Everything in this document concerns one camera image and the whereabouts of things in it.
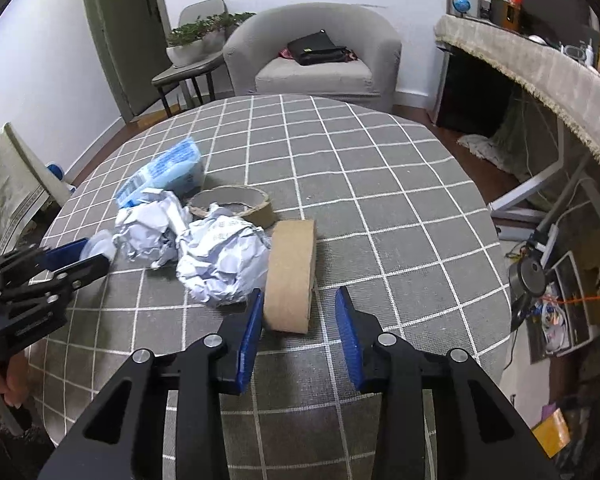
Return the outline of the person's left hand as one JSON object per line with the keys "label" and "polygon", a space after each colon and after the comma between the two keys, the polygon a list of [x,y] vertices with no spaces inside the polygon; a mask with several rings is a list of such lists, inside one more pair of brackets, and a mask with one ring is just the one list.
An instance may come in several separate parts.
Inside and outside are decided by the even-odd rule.
{"label": "person's left hand", "polygon": [[29,396],[29,362],[23,352],[12,356],[8,367],[0,372],[0,394],[12,408],[21,408]]}

